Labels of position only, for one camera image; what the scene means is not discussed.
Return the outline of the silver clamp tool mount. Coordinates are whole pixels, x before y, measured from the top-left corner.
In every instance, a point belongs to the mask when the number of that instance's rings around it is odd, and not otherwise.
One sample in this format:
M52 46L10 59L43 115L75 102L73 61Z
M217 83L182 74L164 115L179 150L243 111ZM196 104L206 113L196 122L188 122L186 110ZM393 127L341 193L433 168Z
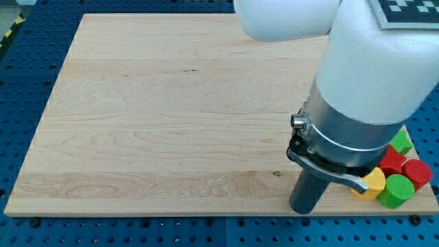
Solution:
M364 193L368 184L361 177L377 166L402 125L347 117L325 100L314 82L302 108L291 116L287 157L318 178Z

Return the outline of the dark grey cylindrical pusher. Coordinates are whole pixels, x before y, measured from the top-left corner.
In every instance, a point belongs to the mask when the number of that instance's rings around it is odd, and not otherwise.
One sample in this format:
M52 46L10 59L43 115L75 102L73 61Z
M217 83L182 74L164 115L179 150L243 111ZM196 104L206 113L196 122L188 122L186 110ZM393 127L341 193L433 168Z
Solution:
M302 170L289 197L290 207L299 214L311 213L328 186L329 181Z

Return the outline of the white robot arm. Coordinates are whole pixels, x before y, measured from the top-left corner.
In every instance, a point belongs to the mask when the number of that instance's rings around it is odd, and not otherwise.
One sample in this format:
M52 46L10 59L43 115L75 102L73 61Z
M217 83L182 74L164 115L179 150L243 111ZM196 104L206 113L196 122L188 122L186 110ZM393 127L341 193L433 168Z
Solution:
M287 156L302 172L290 207L310 213L330 183L368 191L364 176L438 83L438 3L236 1L234 10L261 42L329 37L291 118Z

